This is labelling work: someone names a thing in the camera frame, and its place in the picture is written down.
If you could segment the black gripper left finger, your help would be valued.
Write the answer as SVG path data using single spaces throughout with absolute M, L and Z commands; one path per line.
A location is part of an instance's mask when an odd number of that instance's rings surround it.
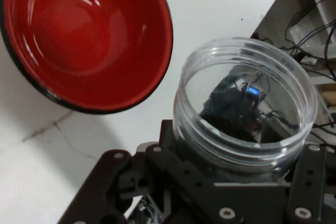
M 217 223 L 215 186 L 172 150 L 172 122 L 135 154 L 102 154 L 60 223 Z

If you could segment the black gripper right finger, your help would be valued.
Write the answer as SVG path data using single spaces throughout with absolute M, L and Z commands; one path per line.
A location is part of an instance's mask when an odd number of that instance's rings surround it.
M 288 223 L 335 223 L 335 154 L 306 145 L 296 163 L 286 208 Z

